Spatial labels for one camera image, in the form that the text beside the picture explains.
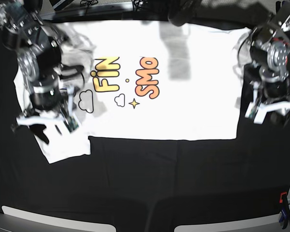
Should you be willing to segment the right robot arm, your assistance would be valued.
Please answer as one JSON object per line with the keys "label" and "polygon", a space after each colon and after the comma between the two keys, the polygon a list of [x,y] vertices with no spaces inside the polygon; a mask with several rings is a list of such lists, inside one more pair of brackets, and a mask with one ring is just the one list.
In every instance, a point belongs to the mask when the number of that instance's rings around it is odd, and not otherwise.
{"label": "right robot arm", "polygon": [[43,21],[38,3],[29,0],[0,0],[0,29],[3,45],[16,53],[22,72],[28,104],[11,126],[16,131],[27,126],[47,145],[44,131],[56,129],[59,135],[72,133],[80,126],[74,110],[74,97],[80,90],[75,84],[65,84],[83,75],[84,66],[62,63],[62,46],[71,38],[58,27]]}

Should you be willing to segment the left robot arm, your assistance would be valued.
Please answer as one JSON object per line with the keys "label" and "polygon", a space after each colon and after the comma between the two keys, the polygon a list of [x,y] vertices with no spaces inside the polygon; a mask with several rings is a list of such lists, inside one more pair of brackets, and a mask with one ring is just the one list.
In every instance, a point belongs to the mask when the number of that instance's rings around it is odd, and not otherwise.
{"label": "left robot arm", "polygon": [[241,43],[238,64],[252,89],[245,117],[262,124],[266,117],[285,125],[290,117],[290,0],[277,1],[276,14],[256,26]]}

